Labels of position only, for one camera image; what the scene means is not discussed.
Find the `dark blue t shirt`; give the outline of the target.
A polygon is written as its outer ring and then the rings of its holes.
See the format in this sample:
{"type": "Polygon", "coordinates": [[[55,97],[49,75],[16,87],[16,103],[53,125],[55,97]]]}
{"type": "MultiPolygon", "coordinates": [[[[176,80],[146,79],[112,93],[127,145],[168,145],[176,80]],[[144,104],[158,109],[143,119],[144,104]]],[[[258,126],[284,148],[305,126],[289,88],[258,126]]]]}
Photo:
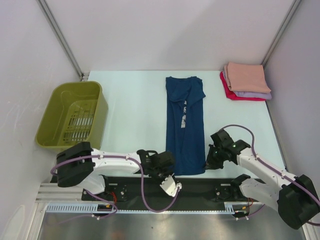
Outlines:
{"type": "Polygon", "coordinates": [[[167,120],[166,146],[175,158],[176,176],[205,172],[205,131],[202,79],[167,77],[165,79],[167,120]]]}

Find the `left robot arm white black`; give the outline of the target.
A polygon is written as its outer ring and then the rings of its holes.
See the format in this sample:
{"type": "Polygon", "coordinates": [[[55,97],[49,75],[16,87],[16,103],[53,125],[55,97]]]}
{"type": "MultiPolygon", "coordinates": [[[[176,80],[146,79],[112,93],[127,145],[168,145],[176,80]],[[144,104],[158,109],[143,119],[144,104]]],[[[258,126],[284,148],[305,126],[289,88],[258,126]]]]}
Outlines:
{"type": "Polygon", "coordinates": [[[182,184],[174,178],[175,159],[171,152],[140,149],[132,153],[105,152],[80,142],[56,156],[56,166],[50,171],[57,177],[58,186],[78,186],[98,199],[110,196],[111,188],[105,178],[115,174],[141,174],[160,181],[160,188],[174,197],[182,184]]]}

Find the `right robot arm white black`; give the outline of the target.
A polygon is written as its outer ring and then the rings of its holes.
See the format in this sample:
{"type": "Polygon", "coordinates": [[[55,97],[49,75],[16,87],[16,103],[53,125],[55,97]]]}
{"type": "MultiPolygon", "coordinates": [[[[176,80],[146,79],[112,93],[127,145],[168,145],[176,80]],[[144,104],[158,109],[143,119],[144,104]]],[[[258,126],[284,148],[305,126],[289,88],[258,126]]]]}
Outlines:
{"type": "Polygon", "coordinates": [[[292,229],[311,224],[320,212],[320,200],[312,180],[297,176],[264,160],[255,150],[255,143],[240,139],[234,141],[224,129],[211,135],[207,166],[218,170],[224,162],[232,162],[257,176],[246,174],[236,177],[230,188],[231,196],[242,201],[245,197],[261,202],[277,211],[280,218],[292,229]]]}

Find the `folded red t shirt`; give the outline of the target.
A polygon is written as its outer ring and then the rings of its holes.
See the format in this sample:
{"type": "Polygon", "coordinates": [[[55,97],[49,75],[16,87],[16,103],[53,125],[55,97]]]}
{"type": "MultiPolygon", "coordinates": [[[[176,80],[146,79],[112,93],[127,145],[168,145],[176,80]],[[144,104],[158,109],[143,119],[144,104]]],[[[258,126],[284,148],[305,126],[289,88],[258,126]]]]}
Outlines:
{"type": "Polygon", "coordinates": [[[222,71],[220,72],[219,77],[220,77],[220,80],[222,82],[225,95],[226,95],[226,97],[228,99],[233,100],[233,101],[254,101],[254,102],[264,102],[264,101],[266,101],[265,99],[258,98],[258,97],[241,97],[241,96],[237,96],[234,92],[229,90],[229,88],[227,86],[227,82],[226,82],[225,77],[224,77],[224,73],[222,71]]]}

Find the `folded lilac t shirt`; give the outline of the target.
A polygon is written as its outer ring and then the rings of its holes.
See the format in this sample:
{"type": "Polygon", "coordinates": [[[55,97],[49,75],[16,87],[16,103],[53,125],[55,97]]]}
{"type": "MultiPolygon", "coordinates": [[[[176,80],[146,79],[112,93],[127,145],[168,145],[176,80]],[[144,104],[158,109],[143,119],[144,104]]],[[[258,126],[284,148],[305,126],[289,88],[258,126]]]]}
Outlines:
{"type": "MultiPolygon", "coordinates": [[[[224,70],[222,71],[225,81],[227,83],[228,86],[228,77],[227,77],[227,66],[224,66],[224,70]]],[[[271,93],[260,93],[260,92],[241,92],[241,91],[232,91],[234,92],[238,97],[246,97],[246,98],[261,98],[261,99],[265,99],[265,100],[271,100],[272,99],[272,95],[271,93]]]]}

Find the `folded pink t shirt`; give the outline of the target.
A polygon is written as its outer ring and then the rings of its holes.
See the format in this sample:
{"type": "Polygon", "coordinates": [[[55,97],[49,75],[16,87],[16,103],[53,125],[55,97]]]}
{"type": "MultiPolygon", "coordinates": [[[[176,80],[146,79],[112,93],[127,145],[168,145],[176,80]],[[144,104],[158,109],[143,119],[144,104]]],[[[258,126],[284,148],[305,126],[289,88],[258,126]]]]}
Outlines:
{"type": "Polygon", "coordinates": [[[227,86],[231,91],[263,94],[271,92],[262,65],[229,62],[223,68],[227,86]]]}

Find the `olive green plastic basket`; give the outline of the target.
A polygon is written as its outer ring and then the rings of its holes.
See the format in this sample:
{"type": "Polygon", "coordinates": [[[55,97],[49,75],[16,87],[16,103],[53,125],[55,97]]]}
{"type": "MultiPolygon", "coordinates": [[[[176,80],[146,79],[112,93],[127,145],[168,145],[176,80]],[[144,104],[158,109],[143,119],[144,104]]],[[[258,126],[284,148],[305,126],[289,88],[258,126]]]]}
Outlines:
{"type": "Polygon", "coordinates": [[[102,86],[96,81],[67,82],[51,94],[35,142],[59,153],[90,142],[100,149],[108,115],[102,86]]]}

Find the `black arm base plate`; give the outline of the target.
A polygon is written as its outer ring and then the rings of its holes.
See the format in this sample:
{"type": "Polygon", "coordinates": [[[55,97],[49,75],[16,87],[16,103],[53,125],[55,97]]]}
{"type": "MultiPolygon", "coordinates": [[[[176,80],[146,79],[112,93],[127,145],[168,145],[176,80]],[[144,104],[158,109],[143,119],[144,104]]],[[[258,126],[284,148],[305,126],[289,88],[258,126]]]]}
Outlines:
{"type": "Polygon", "coordinates": [[[248,211],[256,203],[245,197],[232,178],[170,178],[164,180],[139,176],[103,177],[105,189],[93,193],[83,189],[83,201],[99,199],[113,202],[120,210],[130,211],[217,211],[225,202],[240,204],[248,211]]]}

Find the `right aluminium frame post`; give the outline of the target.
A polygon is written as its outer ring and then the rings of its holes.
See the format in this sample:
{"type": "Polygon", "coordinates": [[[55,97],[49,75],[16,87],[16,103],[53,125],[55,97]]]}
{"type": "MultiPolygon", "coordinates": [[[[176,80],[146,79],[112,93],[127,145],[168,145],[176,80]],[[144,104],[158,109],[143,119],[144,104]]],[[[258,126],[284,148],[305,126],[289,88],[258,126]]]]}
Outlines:
{"type": "Polygon", "coordinates": [[[285,15],[282,23],[280,24],[279,29],[277,30],[266,54],[264,55],[262,61],[261,61],[261,65],[265,68],[270,60],[270,58],[272,57],[273,53],[275,52],[277,46],[279,45],[282,37],[284,36],[287,28],[289,27],[289,25],[291,24],[293,18],[295,17],[296,13],[298,12],[300,6],[302,5],[304,1],[303,0],[294,0],[287,12],[287,14],[285,15]]]}

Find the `aluminium frame post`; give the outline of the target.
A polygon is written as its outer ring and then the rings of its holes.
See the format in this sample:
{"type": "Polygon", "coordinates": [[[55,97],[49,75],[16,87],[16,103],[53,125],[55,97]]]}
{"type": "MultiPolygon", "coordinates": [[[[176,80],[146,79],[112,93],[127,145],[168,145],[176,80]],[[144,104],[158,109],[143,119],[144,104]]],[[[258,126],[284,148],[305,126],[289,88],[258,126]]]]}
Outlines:
{"type": "Polygon", "coordinates": [[[76,60],[76,57],[67,41],[65,38],[58,21],[56,20],[49,4],[47,3],[46,0],[36,0],[40,10],[42,11],[44,17],[46,18],[52,32],[54,33],[57,41],[59,42],[62,50],[64,51],[66,57],[68,58],[73,70],[75,71],[76,75],[78,76],[80,81],[84,80],[85,74],[81,70],[81,67],[76,60]]]}
{"type": "Polygon", "coordinates": [[[264,55],[262,61],[261,61],[261,65],[265,68],[270,60],[270,58],[272,57],[273,53],[275,52],[277,46],[279,45],[282,37],[284,36],[287,28],[289,27],[289,25],[291,24],[293,18],[295,17],[296,13],[298,12],[300,6],[302,5],[304,1],[303,0],[294,0],[287,12],[287,14],[285,15],[282,23],[280,24],[279,29],[277,30],[266,54],[264,55]]]}

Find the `left aluminium frame post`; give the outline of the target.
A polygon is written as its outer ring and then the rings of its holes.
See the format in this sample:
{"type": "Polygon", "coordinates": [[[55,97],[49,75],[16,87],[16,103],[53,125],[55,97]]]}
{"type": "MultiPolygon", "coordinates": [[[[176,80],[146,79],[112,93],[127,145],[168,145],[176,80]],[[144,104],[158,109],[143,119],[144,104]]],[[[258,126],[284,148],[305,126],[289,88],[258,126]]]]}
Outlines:
{"type": "Polygon", "coordinates": [[[81,67],[76,60],[76,57],[67,41],[65,38],[58,21],[56,20],[49,4],[47,3],[46,0],[36,0],[40,10],[42,11],[44,17],[46,18],[52,32],[54,33],[57,41],[59,42],[62,50],[64,51],[66,57],[68,58],[73,70],[75,71],[76,75],[78,76],[80,81],[84,80],[85,74],[81,70],[81,67]]]}

